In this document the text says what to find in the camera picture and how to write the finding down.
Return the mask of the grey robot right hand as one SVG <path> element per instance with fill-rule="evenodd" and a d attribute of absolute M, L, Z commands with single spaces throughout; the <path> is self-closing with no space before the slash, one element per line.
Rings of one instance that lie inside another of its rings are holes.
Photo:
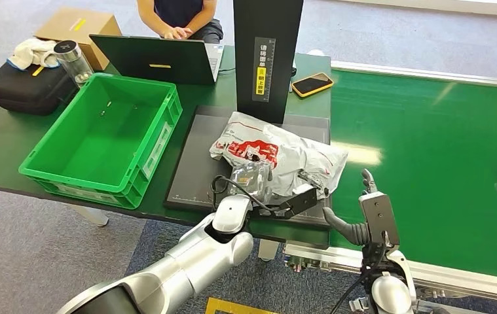
<path fill-rule="evenodd" d="M 326 222 L 348 242 L 362 248 L 360 272 L 366 292 L 372 291 L 373 282 L 386 272 L 401 280 L 403 290 L 409 293 L 411 303 L 416 302 L 416 289 L 405 256 L 400 252 L 400 239 L 390 197 L 381 192 L 368 169 L 362 171 L 364 190 L 358 198 L 365 221 L 348 223 L 325 207 Z"/>

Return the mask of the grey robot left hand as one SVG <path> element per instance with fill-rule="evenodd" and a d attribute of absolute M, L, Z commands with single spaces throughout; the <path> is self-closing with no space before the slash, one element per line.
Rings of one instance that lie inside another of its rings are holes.
<path fill-rule="evenodd" d="M 240 185 L 251 196 L 267 204 L 272 196 L 271 164 L 267 162 L 248 162 L 232 168 L 230 180 Z"/>

